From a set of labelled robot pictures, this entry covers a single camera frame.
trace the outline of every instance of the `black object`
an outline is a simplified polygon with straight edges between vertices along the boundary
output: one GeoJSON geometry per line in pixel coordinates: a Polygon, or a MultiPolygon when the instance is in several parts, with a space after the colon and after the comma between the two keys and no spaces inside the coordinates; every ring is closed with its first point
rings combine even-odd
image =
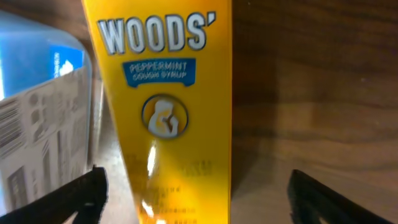
{"type": "Polygon", "coordinates": [[[295,224],[390,224],[321,184],[299,170],[293,170],[288,187],[292,220],[295,224]]]}
{"type": "Polygon", "coordinates": [[[75,212],[73,224],[98,224],[107,199],[105,169],[94,167],[58,190],[0,217],[0,224],[62,224],[75,212]]]}

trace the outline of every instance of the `mother and child logo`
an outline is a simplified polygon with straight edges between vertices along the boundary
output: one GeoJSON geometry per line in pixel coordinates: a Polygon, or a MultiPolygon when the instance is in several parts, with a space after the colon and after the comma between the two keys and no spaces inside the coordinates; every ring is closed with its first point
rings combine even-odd
{"type": "Polygon", "coordinates": [[[188,126],[188,113],[182,102],[170,95],[150,97],[142,109],[142,122],[160,138],[175,138],[188,126]]]}

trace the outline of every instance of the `yellow box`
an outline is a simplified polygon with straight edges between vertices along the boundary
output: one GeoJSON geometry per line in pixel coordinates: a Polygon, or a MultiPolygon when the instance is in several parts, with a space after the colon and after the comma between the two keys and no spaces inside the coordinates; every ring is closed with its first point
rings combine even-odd
{"type": "Polygon", "coordinates": [[[140,222],[229,223],[231,0],[83,2],[140,222]]]}

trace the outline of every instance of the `wooden surface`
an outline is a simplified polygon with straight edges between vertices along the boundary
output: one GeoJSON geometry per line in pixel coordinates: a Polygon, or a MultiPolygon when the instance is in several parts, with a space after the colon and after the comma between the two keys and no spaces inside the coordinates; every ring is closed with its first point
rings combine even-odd
{"type": "MultiPolygon", "coordinates": [[[[232,223],[290,223],[294,168],[398,222],[398,1],[233,7],[232,223]]],[[[79,0],[3,0],[0,8],[65,29],[91,49],[79,0]]],[[[104,160],[120,174],[110,181],[123,181],[123,167],[104,160]]],[[[132,206],[112,195],[104,223],[132,206]]]]}

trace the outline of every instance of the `blue label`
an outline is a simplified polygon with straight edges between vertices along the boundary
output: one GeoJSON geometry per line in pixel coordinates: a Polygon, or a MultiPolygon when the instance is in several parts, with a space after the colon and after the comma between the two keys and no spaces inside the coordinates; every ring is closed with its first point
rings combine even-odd
{"type": "Polygon", "coordinates": [[[194,58],[157,58],[124,62],[127,84],[137,88],[145,83],[195,83],[196,60],[194,58]]]}
{"type": "Polygon", "coordinates": [[[52,46],[50,49],[52,63],[50,63],[50,73],[54,78],[66,75],[83,66],[84,52],[64,46],[52,46]]]}

